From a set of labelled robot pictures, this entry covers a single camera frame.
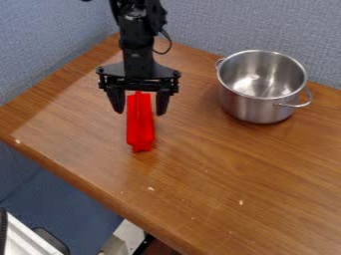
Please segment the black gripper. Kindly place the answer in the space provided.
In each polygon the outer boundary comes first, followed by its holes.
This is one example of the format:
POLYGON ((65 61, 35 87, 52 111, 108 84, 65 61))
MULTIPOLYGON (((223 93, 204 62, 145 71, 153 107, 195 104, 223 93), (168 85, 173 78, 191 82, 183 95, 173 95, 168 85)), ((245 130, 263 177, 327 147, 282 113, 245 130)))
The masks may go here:
POLYGON ((98 88, 106 93, 112 108, 121 113, 125 107, 125 91, 156 93, 156 113, 161 116, 168 109, 171 94, 177 92, 180 72, 159 63, 140 77, 125 74, 124 63, 118 62, 96 69, 98 88))

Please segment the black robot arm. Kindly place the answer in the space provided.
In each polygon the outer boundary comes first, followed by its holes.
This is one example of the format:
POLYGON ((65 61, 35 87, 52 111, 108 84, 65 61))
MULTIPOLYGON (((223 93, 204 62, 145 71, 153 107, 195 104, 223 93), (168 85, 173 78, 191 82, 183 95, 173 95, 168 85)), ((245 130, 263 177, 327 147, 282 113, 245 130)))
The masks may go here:
POLYGON ((177 70, 155 60, 155 54, 164 55, 172 46, 164 29, 168 12, 160 0, 108 2, 118 26, 122 60, 96 69, 98 88, 118 114, 125 108, 125 91, 155 92, 156 113, 161 116, 167 112, 171 96, 177 93, 180 77, 177 70))

